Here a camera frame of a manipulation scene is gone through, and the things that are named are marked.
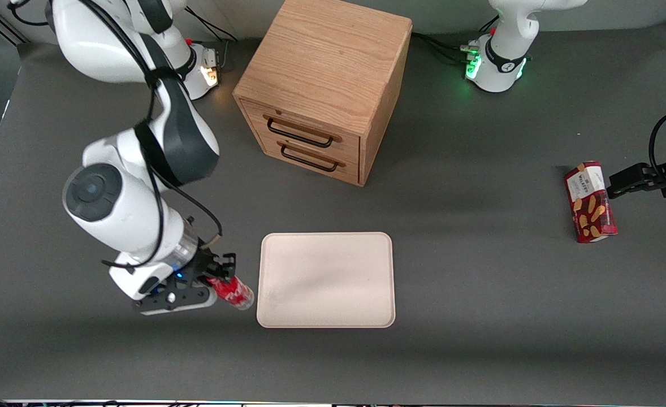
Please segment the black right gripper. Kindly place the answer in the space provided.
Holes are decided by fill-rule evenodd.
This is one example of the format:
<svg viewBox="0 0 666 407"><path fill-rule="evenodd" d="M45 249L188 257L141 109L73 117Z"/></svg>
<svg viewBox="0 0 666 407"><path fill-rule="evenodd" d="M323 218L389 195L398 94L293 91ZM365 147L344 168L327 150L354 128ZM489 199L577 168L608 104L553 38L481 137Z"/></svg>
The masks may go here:
<svg viewBox="0 0 666 407"><path fill-rule="evenodd" d="M155 270L151 265L135 268L134 276L144 278L135 289L137 294L142 289L142 298L132 300L134 309L145 316L152 316L208 308L215 304L217 294L213 288L198 284L195 266L195 262L190 261L178 269L168 265L157 265ZM235 271L235 253L221 256L200 253L199 282L231 282Z"/></svg>

